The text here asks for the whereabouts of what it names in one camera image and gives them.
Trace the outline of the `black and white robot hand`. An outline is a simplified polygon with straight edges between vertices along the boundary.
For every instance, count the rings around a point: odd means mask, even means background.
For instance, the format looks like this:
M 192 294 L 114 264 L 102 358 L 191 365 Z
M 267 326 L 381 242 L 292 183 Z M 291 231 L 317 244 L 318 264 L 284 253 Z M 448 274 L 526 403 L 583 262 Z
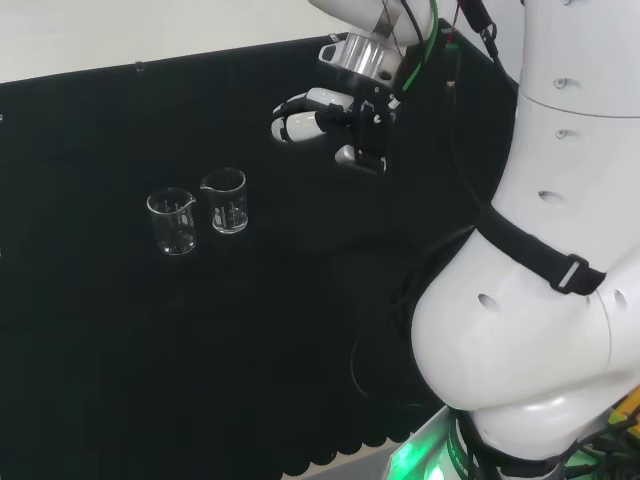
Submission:
M 335 163 L 371 175 L 388 170 L 389 148 L 401 101 L 373 83 L 352 95 L 314 87 L 289 98 L 272 112 L 271 137 L 279 144 L 306 144 L 342 135 Z

